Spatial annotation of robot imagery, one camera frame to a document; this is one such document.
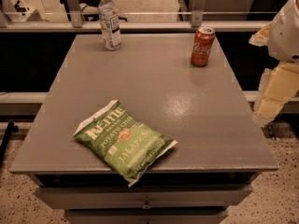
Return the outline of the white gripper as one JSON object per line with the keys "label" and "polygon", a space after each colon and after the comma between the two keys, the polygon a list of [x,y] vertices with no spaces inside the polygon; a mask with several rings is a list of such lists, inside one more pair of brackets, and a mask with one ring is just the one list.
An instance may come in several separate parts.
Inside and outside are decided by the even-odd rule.
{"label": "white gripper", "polygon": [[253,121],[264,127],[299,92],[298,0],[288,0],[272,23],[252,35],[249,43],[257,47],[268,45],[269,55],[281,61],[275,69],[264,69],[253,106]]}

